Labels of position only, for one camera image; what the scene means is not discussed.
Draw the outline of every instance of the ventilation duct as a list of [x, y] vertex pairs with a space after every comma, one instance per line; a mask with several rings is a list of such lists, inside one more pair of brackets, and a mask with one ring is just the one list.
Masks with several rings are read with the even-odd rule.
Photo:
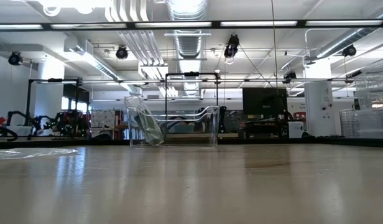
[[[113, 68], [93, 54], [93, 45], [89, 41], [80, 40], [76, 37], [67, 37], [65, 39], [64, 52], [68, 54], [68, 57], [74, 60], [82, 60], [90, 64], [110, 79], [120, 80]], [[137, 93], [139, 91], [136, 87], [125, 83], [122, 83], [121, 86], [131, 93]]]
[[[378, 19], [383, 19], [383, 14], [377, 17]], [[341, 37], [338, 37], [336, 40], [332, 41], [328, 45], [322, 47], [320, 50], [317, 51], [316, 56], [312, 57], [312, 60], [321, 59], [321, 58], [327, 58], [329, 56], [332, 56], [346, 47], [349, 47], [356, 41], [361, 40], [362, 38], [366, 37], [367, 35], [373, 33], [376, 31], [377, 28], [361, 28], [361, 29], [353, 29]]]
[[[206, 18], [207, 0], [167, 0], [168, 13], [173, 21], [177, 20], [204, 20]], [[200, 72], [202, 55], [202, 37], [182, 37], [182, 34], [200, 34], [201, 30], [175, 30], [175, 46], [177, 48], [180, 71]], [[188, 96], [199, 93], [198, 83], [187, 83], [183, 86]]]

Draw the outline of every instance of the transparent container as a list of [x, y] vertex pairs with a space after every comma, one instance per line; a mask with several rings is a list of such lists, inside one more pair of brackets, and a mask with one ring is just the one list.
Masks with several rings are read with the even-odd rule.
[[[198, 114], [147, 114], [134, 106], [127, 111], [131, 147], [218, 145], [219, 106], [208, 106]], [[152, 140], [149, 126], [156, 125], [161, 133], [154, 134], [160, 137]]]
[[383, 108], [383, 87], [360, 90], [355, 96], [359, 99], [362, 110]]
[[383, 138], [383, 108], [356, 111], [360, 138]]
[[354, 77], [356, 90], [370, 90], [372, 88], [383, 88], [383, 69], [367, 69], [362, 74]]
[[342, 136], [347, 138], [359, 137], [359, 120], [355, 109], [345, 109], [339, 111], [341, 118]]

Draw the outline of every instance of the black monitor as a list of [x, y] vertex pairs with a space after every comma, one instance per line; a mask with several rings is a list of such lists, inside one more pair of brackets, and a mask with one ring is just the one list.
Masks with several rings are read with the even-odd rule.
[[274, 117], [287, 110], [287, 90], [284, 88], [243, 88], [243, 113]]

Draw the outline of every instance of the ceiling beam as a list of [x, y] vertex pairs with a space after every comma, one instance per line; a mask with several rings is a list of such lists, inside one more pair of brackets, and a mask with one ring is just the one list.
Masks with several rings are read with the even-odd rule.
[[71, 32], [190, 29], [340, 29], [383, 28], [383, 19], [300, 19], [253, 21], [151, 21], [78, 23], [0, 23], [0, 32]]

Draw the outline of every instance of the ceiling light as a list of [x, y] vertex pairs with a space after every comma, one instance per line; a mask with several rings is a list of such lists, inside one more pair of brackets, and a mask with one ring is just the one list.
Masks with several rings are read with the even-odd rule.
[[203, 80], [167, 80], [168, 83], [193, 83], [193, 82], [202, 82]]
[[166, 33], [164, 34], [166, 37], [211, 37], [210, 33], [202, 33], [202, 34], [173, 34]]
[[112, 100], [109, 100], [109, 99], [107, 99], [107, 100], [93, 100], [94, 102], [114, 102], [114, 101], [124, 101], [124, 100], [120, 100], [120, 99], [118, 99], [118, 100], [115, 100], [115, 99], [112, 99]]
[[42, 26], [40, 24], [0, 25], [0, 30], [17, 30], [17, 29], [39, 30], [39, 29], [42, 29]]
[[145, 85], [146, 82], [132, 82], [132, 83], [128, 83], [128, 84], [131, 84], [131, 85]]
[[123, 29], [126, 24], [52, 24], [52, 29]]
[[221, 27], [296, 26], [298, 21], [233, 21], [221, 22]]
[[383, 20], [366, 21], [308, 21], [306, 26], [378, 26]]
[[226, 82], [244, 82], [245, 80], [227, 79]]
[[69, 7], [76, 8], [81, 6], [108, 7], [112, 0], [37, 0], [45, 7]]
[[38, 84], [76, 84], [76, 81], [61, 81], [61, 82], [50, 82], [50, 81], [41, 81]]
[[139, 22], [137, 28], [168, 28], [168, 27], [211, 27], [212, 22]]

